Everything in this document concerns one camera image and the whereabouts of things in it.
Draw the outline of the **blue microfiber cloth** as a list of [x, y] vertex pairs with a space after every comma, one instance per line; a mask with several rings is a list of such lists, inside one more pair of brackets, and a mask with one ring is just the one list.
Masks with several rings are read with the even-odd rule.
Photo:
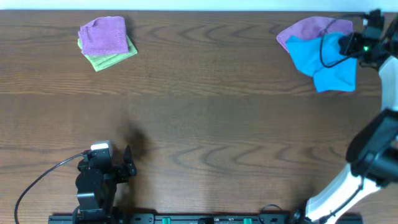
[[338, 40], [341, 32], [327, 34], [324, 38], [303, 40], [292, 36], [286, 46], [295, 68], [313, 79], [315, 89], [324, 91], [354, 91], [356, 89], [357, 60], [349, 58], [344, 62], [329, 65], [344, 58], [340, 54]]

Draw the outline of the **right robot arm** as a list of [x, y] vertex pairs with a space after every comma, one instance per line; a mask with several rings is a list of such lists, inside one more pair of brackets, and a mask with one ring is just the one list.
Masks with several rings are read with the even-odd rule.
[[362, 14], [362, 32], [343, 36], [340, 52], [377, 70], [382, 86], [381, 113], [351, 141], [343, 170], [308, 199], [286, 223], [362, 223], [348, 210], [366, 196], [397, 182], [397, 20], [384, 26], [378, 9]]

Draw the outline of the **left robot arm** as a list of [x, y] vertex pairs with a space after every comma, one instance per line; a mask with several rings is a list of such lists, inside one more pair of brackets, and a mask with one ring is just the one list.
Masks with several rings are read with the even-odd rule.
[[76, 178], [79, 206], [72, 213], [72, 223], [121, 223], [123, 216], [113, 207], [118, 184], [137, 174], [131, 148], [126, 146], [123, 163], [112, 163], [113, 150], [108, 143], [98, 143], [83, 153]]

